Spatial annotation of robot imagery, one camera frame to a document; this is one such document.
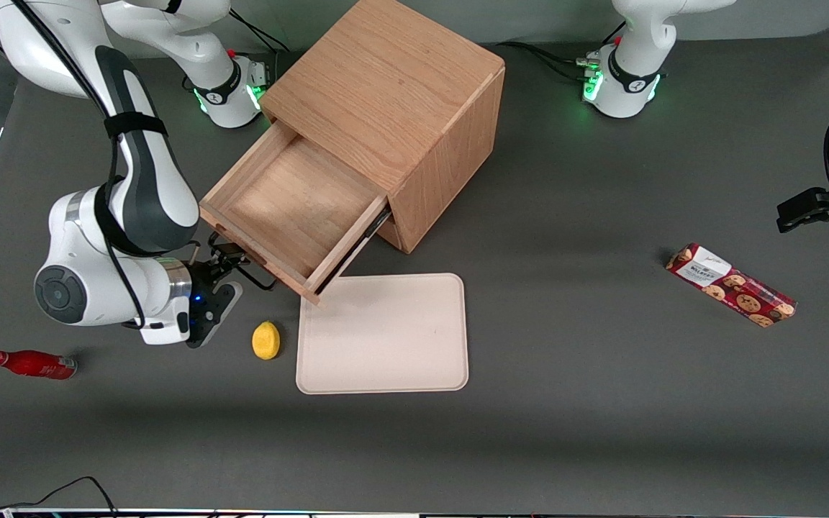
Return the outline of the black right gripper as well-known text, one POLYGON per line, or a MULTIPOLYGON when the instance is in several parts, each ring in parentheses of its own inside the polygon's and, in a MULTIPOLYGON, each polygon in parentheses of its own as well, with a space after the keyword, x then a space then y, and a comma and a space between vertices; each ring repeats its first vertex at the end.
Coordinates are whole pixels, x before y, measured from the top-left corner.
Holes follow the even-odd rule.
POLYGON ((189 258, 189 275, 194 291, 214 291, 218 281, 234 272, 245 276, 243 269, 244 250, 234 243, 210 245, 210 256, 199 260, 200 252, 195 250, 189 258))

